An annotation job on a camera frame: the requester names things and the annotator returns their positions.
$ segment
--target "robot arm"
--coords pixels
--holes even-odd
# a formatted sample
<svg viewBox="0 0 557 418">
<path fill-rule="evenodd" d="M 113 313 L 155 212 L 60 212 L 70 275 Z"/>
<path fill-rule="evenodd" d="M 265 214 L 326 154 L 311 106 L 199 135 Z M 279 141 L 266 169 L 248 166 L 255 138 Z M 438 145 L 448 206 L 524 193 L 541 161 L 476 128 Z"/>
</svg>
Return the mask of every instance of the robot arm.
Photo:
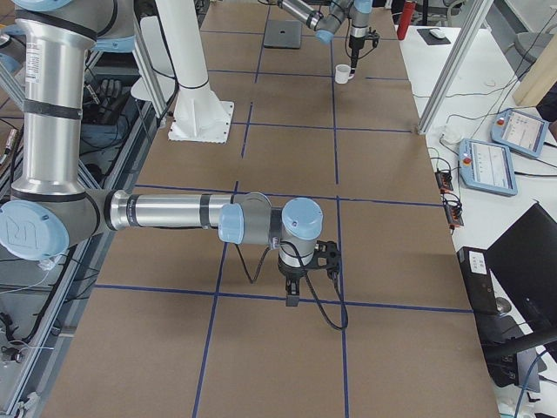
<svg viewBox="0 0 557 418">
<path fill-rule="evenodd" d="M 324 44 L 330 44 L 342 23 L 347 18 L 351 19 L 348 46 L 351 50 L 351 74 L 354 74 L 358 65 L 359 52 L 364 48 L 366 40 L 370 38 L 369 21 L 372 15 L 372 0 L 331 1 L 327 16 L 304 3 L 303 0 L 278 0 L 277 6 L 290 13 L 311 30 L 315 30 L 315 36 Z"/>
<path fill-rule="evenodd" d="M 0 243 L 11 253 L 45 260 L 130 226 L 204 228 L 218 229 L 225 242 L 279 249 L 290 305 L 297 304 L 306 270 L 326 268 L 338 275 L 339 252 L 333 243 L 317 241 L 323 215 L 310 199 L 294 199 L 280 209 L 258 193 L 129 195 L 83 188 L 77 162 L 85 53 L 93 47 L 130 48 L 132 1 L 14 1 L 27 37 L 27 71 L 23 174 L 12 184 L 12 201 L 0 208 Z M 99 46 L 101 36 L 110 42 Z"/>
</svg>

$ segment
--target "grid of blue lines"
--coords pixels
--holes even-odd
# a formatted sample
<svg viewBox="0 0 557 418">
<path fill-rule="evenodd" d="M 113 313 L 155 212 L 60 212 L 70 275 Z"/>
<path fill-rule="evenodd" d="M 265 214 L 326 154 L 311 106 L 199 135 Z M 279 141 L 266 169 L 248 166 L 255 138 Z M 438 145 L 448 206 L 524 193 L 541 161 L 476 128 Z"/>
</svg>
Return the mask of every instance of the grid of blue lines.
<svg viewBox="0 0 557 418">
<path fill-rule="evenodd" d="M 269 19 L 270 9 L 267 12 L 267 21 Z M 0 17 L 0 22 L 2 22 L 7 17 L 13 17 L 13 12 L 8 13 L 7 15 Z M 219 31 L 216 33 L 234 33 L 234 34 L 247 34 L 247 35 L 260 35 L 263 36 L 263 32 L 236 32 L 236 31 Z M 389 41 L 392 39 L 384 38 L 384 41 Z M 276 126 L 276 127 L 298 127 L 298 128 L 309 128 L 309 129 L 327 129 L 333 130 L 333 137 L 334 137 L 334 164 L 335 164 L 335 181 L 336 184 L 339 183 L 339 162 L 338 162 L 338 144 L 337 144 L 337 131 L 388 131 L 388 132 L 410 132 L 408 130 L 396 130 L 396 129 L 356 129 L 356 128 L 338 128 L 337 127 L 337 118 L 336 118 L 336 111 L 335 111 L 335 97 L 334 97 L 334 79 L 333 79 L 333 57 L 332 57 L 332 45 L 331 45 L 331 75 L 311 75 L 311 74 L 282 74 L 282 73 L 270 73 L 270 72 L 262 72 L 260 71 L 261 67 L 261 59 L 263 57 L 263 42 L 261 43 L 261 50 L 258 56 L 258 67 L 256 71 L 226 71 L 226 70 L 210 70 L 210 72 L 235 72 L 235 73 L 249 73 L 253 74 L 255 77 L 255 83 L 258 82 L 258 76 L 260 74 L 272 74 L 272 75 L 279 75 L 279 76 L 306 76 L 306 77 L 322 77 L 322 78 L 330 78 L 331 79 L 331 87 L 332 87 L 332 127 L 321 127 L 321 126 L 297 126 L 297 125 L 274 125 L 274 124 L 256 124 L 251 121 L 252 119 L 252 110 L 253 110 L 253 103 L 250 105 L 248 119 L 247 122 L 234 122 L 234 125 L 244 125 L 245 126 L 245 135 L 244 135 L 244 142 L 242 144 L 242 151 L 241 157 L 243 158 L 245 155 L 245 148 L 247 146 L 247 138 L 250 126 L 259 125 L 259 126 Z M 367 77 L 370 80 L 394 80 L 394 81 L 405 81 L 407 78 L 374 78 L 374 77 Z M 8 103 L 9 99 L 6 99 L 0 105 L 0 111 L 2 108 Z M 243 193 L 239 189 L 239 182 L 237 181 L 234 190 L 218 190 L 218 189 L 199 189 L 199 188 L 192 188 L 192 187 L 177 187 L 177 186 L 169 186 L 169 185 L 137 185 L 137 187 L 143 188 L 152 188 L 152 189 L 163 189 L 163 190 L 180 190 L 185 192 L 222 192 L 222 193 L 232 193 L 232 194 L 239 194 Z M 298 195 L 288 195 L 282 193 L 272 193 L 266 192 L 268 196 L 271 197 L 299 197 Z M 332 200 L 336 202 L 337 207 L 337 234 L 338 234 L 338 241 L 339 241 L 339 249 L 342 251 L 342 222 L 341 222 L 341 213 L 340 213 L 340 203 L 343 201 L 347 202 L 368 202 L 374 204 L 383 204 L 383 205 L 404 205 L 404 206 L 432 206 L 432 207 L 442 207 L 441 204 L 434 204 L 434 203 L 420 203 L 420 202 L 408 202 L 408 201 L 391 201 L 391 200 L 380 200 L 380 199 L 353 199 L 347 197 L 340 197 L 340 196 L 305 196 L 311 199 L 323 199 L 323 200 Z M 139 292 L 158 292 L 158 293 L 182 293 L 182 294 L 193 294 L 193 295 L 202 295 L 207 297 L 212 297 L 212 308 L 211 308 L 211 318 L 209 320 L 209 326 L 207 330 L 207 335 L 205 339 L 205 349 L 203 353 L 203 360 L 201 364 L 201 370 L 198 377 L 198 389 L 195 398 L 195 404 L 192 411 L 192 418 L 197 418 L 198 416 L 198 408 L 199 403 L 201 401 L 202 389 L 203 389 L 203 382 L 205 377 L 205 367 L 209 355 L 209 349 L 211 345 L 211 335 L 212 335 L 212 328 L 215 321 L 215 316 L 217 313 L 218 307 L 218 299 L 219 298 L 244 298 L 244 299 L 256 299 L 256 300 L 282 300 L 284 301 L 285 298 L 278 297 L 278 296 L 269 296 L 269 295 L 253 295 L 253 294 L 243 294 L 243 293 L 223 293 L 220 292 L 220 284 L 223 275 L 223 267 L 225 263 L 225 257 L 228 250 L 228 245 L 223 245 L 223 250 L 220 259 L 220 266 L 218 269 L 218 279 L 217 284 L 215 286 L 214 292 L 205 292 L 205 291 L 196 291 L 196 290 L 186 290 L 186 289 L 175 289 L 175 288 L 160 288 L 160 287 L 136 287 L 136 286 L 122 286 L 122 285 L 110 285 L 110 284 L 97 284 L 96 288 L 103 288 L 103 289 L 113 289 L 113 290 L 128 290 L 128 291 L 139 291 Z M 341 272 L 340 275 L 340 291 L 344 294 L 344 277 Z M 325 305 L 338 305 L 339 302 L 337 300 L 322 300 Z M 314 300 L 310 299 L 300 299 L 300 303 L 315 303 Z M 421 307 L 421 306 L 408 306 L 408 305 L 394 305 L 394 304 L 381 304 L 381 303 L 366 303 L 366 302 L 357 302 L 357 301 L 350 301 L 347 300 L 346 304 L 350 307 L 374 307 L 374 308 L 386 308 L 386 309 L 403 309 L 403 310 L 414 310 L 414 311 L 428 311 L 428 312 L 437 312 L 437 313 L 453 313 L 453 314 L 471 314 L 471 310 L 467 309 L 456 309 L 450 307 Z M 350 417 L 350 402 L 349 402 L 349 379 L 348 379 L 348 356 L 347 356 L 347 348 L 346 348 L 346 333 L 343 331 L 341 333 L 341 344 L 342 344 L 342 365 L 343 365 L 343 388 L 344 388 L 344 397 L 345 397 L 345 418 Z"/>
</svg>

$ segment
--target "computer mouse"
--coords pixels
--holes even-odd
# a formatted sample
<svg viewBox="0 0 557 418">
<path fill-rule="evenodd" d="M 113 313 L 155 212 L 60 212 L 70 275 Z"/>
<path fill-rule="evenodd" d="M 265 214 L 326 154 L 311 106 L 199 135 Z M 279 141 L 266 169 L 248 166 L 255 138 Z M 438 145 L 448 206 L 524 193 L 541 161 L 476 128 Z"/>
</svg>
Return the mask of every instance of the computer mouse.
<svg viewBox="0 0 557 418">
<path fill-rule="evenodd" d="M 432 34 L 432 37 L 436 37 L 437 39 L 445 39 L 446 35 L 445 32 L 439 28 L 433 28 L 429 30 L 429 33 Z"/>
</svg>

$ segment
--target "white table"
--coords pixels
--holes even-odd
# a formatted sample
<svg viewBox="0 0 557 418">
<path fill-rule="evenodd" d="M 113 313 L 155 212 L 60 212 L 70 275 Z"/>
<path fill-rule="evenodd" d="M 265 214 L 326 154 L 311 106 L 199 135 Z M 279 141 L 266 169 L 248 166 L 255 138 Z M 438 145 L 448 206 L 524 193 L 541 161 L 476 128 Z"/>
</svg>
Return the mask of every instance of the white table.
<svg viewBox="0 0 557 418">
<path fill-rule="evenodd" d="M 406 63 L 408 77 L 412 83 L 418 112 L 421 115 L 427 103 L 427 98 L 421 97 L 431 94 L 449 52 L 454 45 L 454 41 L 459 35 L 460 29 L 443 28 L 446 37 L 451 41 L 451 44 L 445 45 L 427 45 L 417 32 L 417 29 L 421 28 L 411 26 L 408 29 L 406 39 L 400 42 L 400 47 Z M 495 43 L 491 33 L 489 30 L 480 30 L 447 96 L 455 93 L 486 93 L 507 85 L 511 80 L 515 80 L 513 69 L 503 56 L 499 46 Z M 504 90 L 504 94 L 500 99 L 503 99 L 510 88 L 516 89 L 517 86 L 518 84 L 509 85 Z M 456 155 L 440 144 L 440 137 L 444 126 L 448 125 L 457 134 L 457 137 L 470 138 L 476 131 L 481 119 L 471 121 L 451 117 L 447 123 L 448 116 L 458 114 L 469 118 L 476 118 L 487 113 L 496 112 L 499 104 L 491 111 L 490 108 L 499 96 L 500 91 L 484 96 L 474 95 L 446 98 L 439 114 L 436 116 L 432 129 L 426 135 L 428 146 L 438 150 L 440 156 L 445 158 L 452 168 L 456 167 Z M 503 102 L 502 109 L 515 106 L 516 103 L 513 101 L 512 94 L 509 94 Z M 535 109 L 525 109 L 523 111 L 537 115 Z M 484 141 L 490 140 L 489 130 L 495 118 L 495 116 L 487 117 L 473 138 Z M 550 133 L 547 134 L 546 142 L 555 144 L 555 140 Z M 545 146 L 540 159 L 557 165 L 557 149 Z M 551 167 L 516 154 L 513 154 L 513 165 L 515 171 L 557 174 L 557 170 Z M 440 168 L 445 168 L 443 163 L 440 163 Z M 456 185 L 454 179 L 457 177 L 456 170 L 453 173 L 453 183 Z M 457 228 L 454 232 L 453 243 L 455 250 L 463 246 L 488 248 L 535 200 L 539 201 L 557 219 L 557 179 L 532 179 L 517 176 L 517 184 L 519 188 L 518 195 L 510 198 L 475 191 L 460 185 L 460 198 L 463 203 L 465 226 Z M 496 282 L 494 282 L 494 285 L 497 295 L 506 296 Z M 513 310 L 513 317 L 517 323 L 524 321 L 515 309 Z M 528 326 L 521 328 L 524 332 L 531 331 Z M 557 380 L 557 364 L 549 355 L 545 355 L 543 360 L 550 367 L 544 375 L 550 379 Z M 540 384 L 543 400 L 535 404 L 535 410 L 557 415 L 557 387 L 545 382 Z M 519 392 L 518 388 L 505 388 L 504 391 L 497 390 L 497 395 L 516 399 Z"/>
</svg>

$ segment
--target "light blue joint cap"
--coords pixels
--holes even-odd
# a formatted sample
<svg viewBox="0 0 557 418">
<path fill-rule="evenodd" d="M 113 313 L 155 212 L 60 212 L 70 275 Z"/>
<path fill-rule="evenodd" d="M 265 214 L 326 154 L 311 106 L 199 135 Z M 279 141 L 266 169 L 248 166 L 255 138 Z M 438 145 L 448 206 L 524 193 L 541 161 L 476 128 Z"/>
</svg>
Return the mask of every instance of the light blue joint cap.
<svg viewBox="0 0 557 418">
<path fill-rule="evenodd" d="M 11 37 L 25 36 L 25 30 L 21 29 L 16 24 L 11 24 L 10 26 L 6 26 L 5 28 L 3 28 L 2 32 L 5 33 L 6 35 L 10 35 Z"/>
<path fill-rule="evenodd" d="M 70 237 L 57 216 L 27 200 L 12 200 L 0 208 L 0 243 L 15 256 L 46 260 L 68 249 Z"/>
<path fill-rule="evenodd" d="M 334 38 L 334 33 L 330 32 L 329 30 L 321 29 L 315 32 L 315 37 L 323 44 L 328 45 L 331 43 L 332 39 Z"/>
<path fill-rule="evenodd" d="M 97 44 L 92 48 L 94 51 L 115 52 L 123 54 L 133 52 L 136 37 L 121 37 L 118 39 L 98 39 Z"/>
<path fill-rule="evenodd" d="M 282 210 L 282 224 L 296 238 L 307 241 L 316 239 L 321 234 L 323 212 L 313 200 L 296 198 Z"/>
<path fill-rule="evenodd" d="M 70 4 L 73 0 L 13 0 L 19 7 L 31 11 L 53 11 Z"/>
<path fill-rule="evenodd" d="M 242 243 L 244 239 L 244 211 L 238 203 L 224 205 L 220 209 L 218 237 L 224 242 Z"/>
<path fill-rule="evenodd" d="M 15 58 L 5 55 L 2 52 L 0 52 L 0 61 L 2 61 L 3 66 L 6 67 L 6 70 L 9 72 L 14 72 L 22 67 Z"/>
<path fill-rule="evenodd" d="M 371 13 L 372 12 L 372 0 L 355 0 L 354 7 L 360 13 Z"/>
</svg>

